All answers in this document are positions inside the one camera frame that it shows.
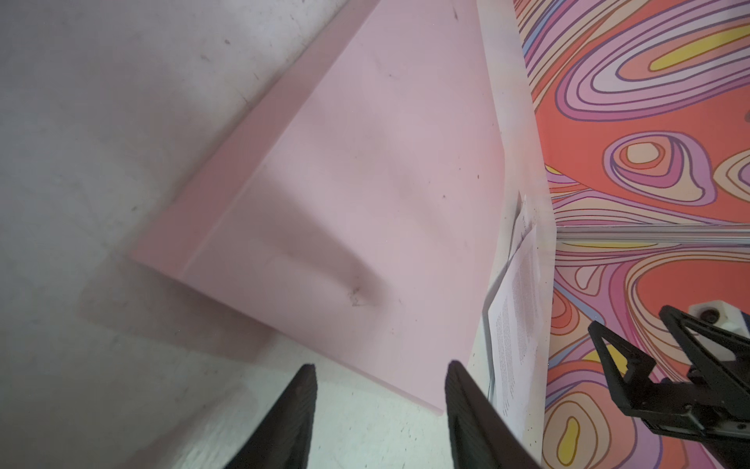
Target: pink foam board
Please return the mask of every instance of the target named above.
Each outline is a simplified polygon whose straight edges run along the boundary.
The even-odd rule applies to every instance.
[[[443,409],[503,205],[475,0],[350,0],[133,252]]]

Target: dirt speck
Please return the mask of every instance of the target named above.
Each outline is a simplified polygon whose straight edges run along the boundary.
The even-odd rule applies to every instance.
[[[352,302],[352,306],[362,306],[362,304],[359,302],[359,298],[357,297],[357,293],[359,293],[360,287],[355,287],[352,289],[352,291],[349,292],[349,301]]]

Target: yellow blob shape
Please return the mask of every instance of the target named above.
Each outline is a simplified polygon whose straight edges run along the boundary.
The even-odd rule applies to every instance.
[[[557,459],[563,466],[573,464],[575,452],[578,450],[578,437],[581,435],[581,425],[573,417],[568,417],[565,431],[557,444]]]
[[[750,25],[725,29],[724,31],[716,32],[705,38],[696,39],[695,41],[678,47],[654,60],[649,65],[649,70],[660,71],[665,68],[673,67],[674,65],[690,60],[693,57],[697,57],[700,54],[707,53],[710,50],[718,49],[730,42],[742,39],[745,36],[750,36]]]
[[[625,155],[633,164],[650,163],[659,157],[659,149],[653,143],[633,143]]]
[[[607,350],[610,351],[612,360],[614,360],[614,364],[619,370],[619,373],[625,374],[628,371],[628,359],[626,359],[612,344],[607,344]],[[583,359],[589,360],[590,362],[602,362],[596,350],[587,354]]]
[[[637,241],[565,241],[562,243],[569,246],[578,246],[579,248],[635,249],[656,246],[656,243],[654,242]]]

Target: paper sheet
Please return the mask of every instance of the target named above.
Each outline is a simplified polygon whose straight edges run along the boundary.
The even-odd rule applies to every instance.
[[[489,310],[495,375],[494,406],[521,440],[529,407],[542,309],[536,228],[523,238]]]
[[[529,204],[526,202],[526,196],[523,196],[523,202],[521,203],[520,210],[516,216],[513,224],[513,234],[511,234],[511,250],[508,254],[508,259],[513,258],[513,254],[518,250],[518,246],[521,245],[521,241],[526,238],[526,235],[531,231],[532,218],[529,213]]]

